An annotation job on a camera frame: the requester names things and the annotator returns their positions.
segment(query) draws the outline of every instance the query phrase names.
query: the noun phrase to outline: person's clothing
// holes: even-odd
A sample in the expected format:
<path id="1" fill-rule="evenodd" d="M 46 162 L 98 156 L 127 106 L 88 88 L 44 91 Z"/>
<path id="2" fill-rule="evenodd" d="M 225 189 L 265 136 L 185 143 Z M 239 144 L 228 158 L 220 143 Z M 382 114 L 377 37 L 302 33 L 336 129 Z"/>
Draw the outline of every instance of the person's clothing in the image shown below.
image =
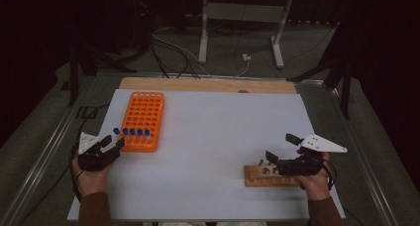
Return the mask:
<path id="1" fill-rule="evenodd" d="M 334 204 L 333 198 L 324 200 L 308 200 L 311 226 L 343 226 L 345 225 Z M 79 226 L 111 226 L 111 211 L 107 193 L 93 193 L 81 199 Z"/>

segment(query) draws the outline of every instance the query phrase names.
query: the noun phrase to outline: human arm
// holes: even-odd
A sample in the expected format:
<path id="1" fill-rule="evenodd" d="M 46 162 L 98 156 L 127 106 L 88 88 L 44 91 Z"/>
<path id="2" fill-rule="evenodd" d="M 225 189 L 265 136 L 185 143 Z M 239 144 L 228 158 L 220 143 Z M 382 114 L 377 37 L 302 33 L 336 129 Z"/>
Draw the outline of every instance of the human arm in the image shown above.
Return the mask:
<path id="1" fill-rule="evenodd" d="M 108 172 L 111 165 L 101 171 L 82 171 L 77 158 L 72 161 L 74 177 L 82 196 L 78 217 L 79 226 L 112 225 L 108 194 L 106 193 Z"/>
<path id="2" fill-rule="evenodd" d="M 324 160 L 329 161 L 330 154 L 323 153 Z M 328 187 L 328 174 L 321 169 L 316 175 L 296 175 L 306 191 L 311 226 L 345 225 L 333 201 Z"/>

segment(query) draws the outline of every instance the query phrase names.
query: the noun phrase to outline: forearm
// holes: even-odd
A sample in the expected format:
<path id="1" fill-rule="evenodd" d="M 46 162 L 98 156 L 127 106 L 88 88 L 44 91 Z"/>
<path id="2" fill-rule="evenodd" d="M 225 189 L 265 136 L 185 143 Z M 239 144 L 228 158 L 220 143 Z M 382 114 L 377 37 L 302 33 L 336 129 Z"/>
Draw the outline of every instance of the forearm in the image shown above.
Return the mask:
<path id="1" fill-rule="evenodd" d="M 345 223 L 332 197 L 323 200 L 308 200 L 311 226 L 344 226 Z"/>
<path id="2" fill-rule="evenodd" d="M 79 226 L 111 226 L 111 211 L 108 194 L 92 193 L 84 196 L 80 202 Z"/>

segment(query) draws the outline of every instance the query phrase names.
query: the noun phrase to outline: orange plastic rack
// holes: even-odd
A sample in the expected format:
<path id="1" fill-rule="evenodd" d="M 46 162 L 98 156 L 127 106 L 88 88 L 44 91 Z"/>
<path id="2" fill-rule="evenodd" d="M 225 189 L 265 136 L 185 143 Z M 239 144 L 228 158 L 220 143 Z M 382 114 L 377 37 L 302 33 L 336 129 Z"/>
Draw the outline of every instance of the orange plastic rack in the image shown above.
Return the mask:
<path id="1" fill-rule="evenodd" d="M 135 91 L 130 96 L 120 138 L 125 139 L 122 151 L 155 152 L 163 112 L 164 95 L 160 92 Z"/>

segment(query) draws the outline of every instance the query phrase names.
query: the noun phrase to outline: white tabletop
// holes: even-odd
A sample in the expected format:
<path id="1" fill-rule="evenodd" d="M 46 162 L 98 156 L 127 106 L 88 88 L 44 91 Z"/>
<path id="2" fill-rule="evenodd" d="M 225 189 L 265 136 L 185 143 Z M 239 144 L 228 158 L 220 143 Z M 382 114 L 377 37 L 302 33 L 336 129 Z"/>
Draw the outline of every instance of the white tabletop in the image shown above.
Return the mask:
<path id="1" fill-rule="evenodd" d="M 121 126 L 133 91 L 116 90 L 99 137 Z M 111 169 L 108 193 L 114 220 L 309 217 L 303 190 L 245 187 L 243 171 L 264 159 L 265 150 L 281 159 L 298 157 L 285 134 L 305 138 L 314 133 L 300 95 L 161 92 L 165 104 L 157 151 L 124 152 Z M 344 217 L 336 189 L 331 193 Z M 78 209 L 74 199 L 69 220 L 77 220 Z"/>

